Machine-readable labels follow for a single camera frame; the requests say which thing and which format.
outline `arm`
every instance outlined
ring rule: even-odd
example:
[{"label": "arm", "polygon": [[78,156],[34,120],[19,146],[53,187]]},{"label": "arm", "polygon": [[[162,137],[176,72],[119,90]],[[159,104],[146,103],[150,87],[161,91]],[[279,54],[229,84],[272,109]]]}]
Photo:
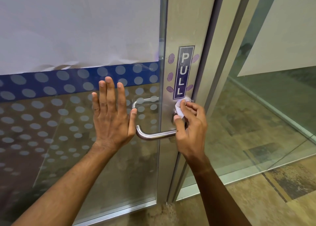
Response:
[{"label": "arm", "polygon": [[[195,116],[186,106],[195,110],[197,115]],[[177,147],[193,172],[201,193],[209,225],[251,226],[204,153],[207,129],[204,108],[184,100],[181,102],[180,107],[189,121],[189,127],[185,130],[184,122],[180,117],[177,115],[174,117],[177,127]]]},{"label": "arm", "polygon": [[49,188],[13,226],[72,225],[95,180],[112,158],[136,133],[136,109],[128,119],[124,86],[118,83],[118,109],[111,77],[99,82],[100,98],[92,93],[96,141],[91,150]]}]

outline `person's left hand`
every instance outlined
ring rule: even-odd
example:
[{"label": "person's left hand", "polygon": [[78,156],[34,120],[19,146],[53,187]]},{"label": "person's left hand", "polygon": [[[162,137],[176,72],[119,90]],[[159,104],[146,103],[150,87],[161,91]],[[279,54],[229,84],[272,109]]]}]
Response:
[{"label": "person's left hand", "polygon": [[127,116],[125,90],[121,82],[117,83],[118,108],[116,109],[114,82],[109,76],[105,77],[105,81],[99,81],[99,98],[96,92],[92,93],[93,121],[96,131],[96,141],[92,148],[104,149],[115,154],[136,133],[137,109],[132,109]]}]

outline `purple sign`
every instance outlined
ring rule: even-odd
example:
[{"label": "purple sign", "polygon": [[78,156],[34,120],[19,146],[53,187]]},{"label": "purple sign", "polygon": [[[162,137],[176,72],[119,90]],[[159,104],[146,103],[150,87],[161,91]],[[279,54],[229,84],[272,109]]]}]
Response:
[{"label": "purple sign", "polygon": [[188,84],[193,52],[194,46],[179,47],[173,99],[180,99],[185,97],[186,85]]}]

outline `purple fingerprint mark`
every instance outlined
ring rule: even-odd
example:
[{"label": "purple fingerprint mark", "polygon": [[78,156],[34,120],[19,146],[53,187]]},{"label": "purple fingerprint mark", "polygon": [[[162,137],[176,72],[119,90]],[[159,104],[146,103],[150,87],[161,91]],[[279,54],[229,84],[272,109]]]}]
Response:
[{"label": "purple fingerprint mark", "polygon": [[167,80],[168,80],[168,81],[171,81],[172,78],[173,78],[173,73],[170,72],[170,73],[168,74],[168,76],[167,76]]},{"label": "purple fingerprint mark", "polygon": [[168,58],[168,63],[169,63],[169,64],[172,64],[173,61],[174,61],[174,54],[171,53],[171,54],[169,55],[169,58]]},{"label": "purple fingerprint mark", "polygon": [[171,93],[171,92],[173,92],[173,88],[171,86],[167,86],[167,91],[169,91]]},{"label": "purple fingerprint mark", "polygon": [[186,90],[191,90],[193,88],[193,85],[189,85]]},{"label": "purple fingerprint mark", "polygon": [[193,58],[192,58],[192,63],[196,62],[199,58],[199,54],[196,54]]}]

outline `forearm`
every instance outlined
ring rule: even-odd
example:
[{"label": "forearm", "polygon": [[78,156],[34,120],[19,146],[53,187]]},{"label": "forearm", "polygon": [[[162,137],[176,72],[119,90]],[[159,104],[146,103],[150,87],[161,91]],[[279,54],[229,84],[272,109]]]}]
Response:
[{"label": "forearm", "polygon": [[207,156],[187,157],[210,225],[251,226],[212,168]]},{"label": "forearm", "polygon": [[92,148],[24,212],[13,226],[72,225],[87,194],[112,155],[112,152]]}]

